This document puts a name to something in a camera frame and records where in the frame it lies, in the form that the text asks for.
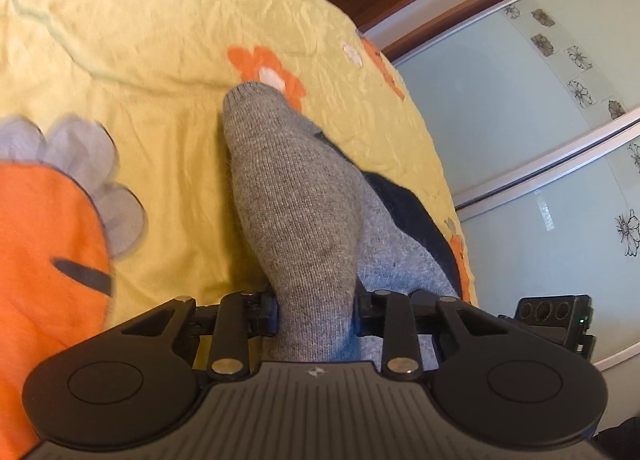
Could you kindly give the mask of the frosted glass wardrobe door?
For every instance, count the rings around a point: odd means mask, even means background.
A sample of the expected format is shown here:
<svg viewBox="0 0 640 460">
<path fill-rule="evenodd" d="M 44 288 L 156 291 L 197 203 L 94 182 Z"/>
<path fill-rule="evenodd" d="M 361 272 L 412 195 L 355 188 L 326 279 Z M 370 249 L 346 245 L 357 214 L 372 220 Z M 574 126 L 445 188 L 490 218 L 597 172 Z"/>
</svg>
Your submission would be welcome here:
<svg viewBox="0 0 640 460">
<path fill-rule="evenodd" d="M 480 306 L 585 293 L 602 370 L 639 353 L 639 0 L 504 0 L 396 60 Z"/>
</svg>

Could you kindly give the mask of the yellow carrot print quilt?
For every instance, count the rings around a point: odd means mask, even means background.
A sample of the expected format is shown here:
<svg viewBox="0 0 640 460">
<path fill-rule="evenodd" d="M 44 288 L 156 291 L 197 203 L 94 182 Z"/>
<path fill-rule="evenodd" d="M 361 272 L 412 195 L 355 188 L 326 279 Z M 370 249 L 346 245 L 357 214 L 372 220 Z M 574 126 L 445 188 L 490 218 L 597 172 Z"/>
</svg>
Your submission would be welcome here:
<svg viewBox="0 0 640 460">
<path fill-rule="evenodd" d="M 233 205 L 222 102 L 274 87 L 360 168 L 409 189 L 475 302 L 405 82 L 326 0 L 1 0 L 1 454 L 37 443 L 43 359 L 171 298 L 265 277 Z"/>
</svg>

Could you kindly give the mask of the grey knitted sweater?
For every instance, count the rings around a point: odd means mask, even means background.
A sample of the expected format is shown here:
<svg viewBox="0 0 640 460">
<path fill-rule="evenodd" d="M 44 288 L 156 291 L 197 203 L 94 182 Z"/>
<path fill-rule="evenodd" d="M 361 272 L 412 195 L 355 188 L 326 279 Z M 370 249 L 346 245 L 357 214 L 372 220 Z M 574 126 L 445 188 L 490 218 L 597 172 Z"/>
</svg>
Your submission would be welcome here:
<svg viewBox="0 0 640 460">
<path fill-rule="evenodd" d="M 357 336 L 358 287 L 459 296 L 454 252 L 408 189 L 363 172 L 274 88 L 246 82 L 224 98 L 233 199 L 276 294 L 278 362 L 378 362 Z"/>
</svg>

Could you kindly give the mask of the dark navy garment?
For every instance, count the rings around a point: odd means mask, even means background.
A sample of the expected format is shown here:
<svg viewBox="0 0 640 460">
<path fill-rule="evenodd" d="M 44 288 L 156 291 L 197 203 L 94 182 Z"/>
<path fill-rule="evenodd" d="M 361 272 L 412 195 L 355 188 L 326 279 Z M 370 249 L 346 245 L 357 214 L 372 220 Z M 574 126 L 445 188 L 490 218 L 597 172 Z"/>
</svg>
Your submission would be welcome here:
<svg viewBox="0 0 640 460">
<path fill-rule="evenodd" d="M 411 191 L 358 170 L 320 133 L 305 136 L 298 152 L 281 284 L 345 303 L 357 279 L 370 291 L 461 294 L 454 251 Z"/>
</svg>

